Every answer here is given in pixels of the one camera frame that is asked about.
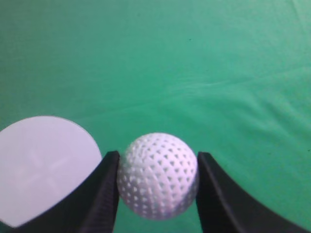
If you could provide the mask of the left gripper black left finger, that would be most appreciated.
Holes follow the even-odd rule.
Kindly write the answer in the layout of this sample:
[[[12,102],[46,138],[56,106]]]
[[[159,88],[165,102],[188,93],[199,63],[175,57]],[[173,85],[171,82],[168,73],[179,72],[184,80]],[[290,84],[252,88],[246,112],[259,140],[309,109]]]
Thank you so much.
[[[0,225],[2,233],[112,233],[119,204],[120,154],[109,151],[95,170],[58,204],[19,227]]]

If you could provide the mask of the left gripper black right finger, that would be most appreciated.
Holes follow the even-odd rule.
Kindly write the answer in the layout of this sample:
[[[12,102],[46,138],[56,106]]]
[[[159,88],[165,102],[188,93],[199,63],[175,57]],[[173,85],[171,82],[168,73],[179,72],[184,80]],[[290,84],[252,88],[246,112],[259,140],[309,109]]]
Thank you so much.
[[[208,152],[197,156],[196,206],[204,233],[306,233],[243,190]]]

